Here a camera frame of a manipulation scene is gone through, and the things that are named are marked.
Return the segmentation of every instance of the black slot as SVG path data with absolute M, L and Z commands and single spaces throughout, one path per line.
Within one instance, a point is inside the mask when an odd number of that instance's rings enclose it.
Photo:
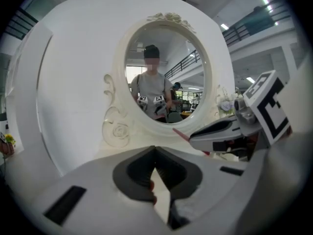
M 226 166 L 222 166 L 220 168 L 220 171 L 223 171 L 223 172 L 226 172 L 226 173 L 229 173 L 229 174 L 233 174 L 233 175 L 236 175 L 236 176 L 241 176 L 244 172 L 244 170 L 240 170 L 240 169 L 235 169 L 235 168 L 229 168 L 229 167 L 226 167 Z
M 62 225 L 85 192 L 85 188 L 72 186 L 46 213 L 44 213 L 44 215 L 54 223 Z

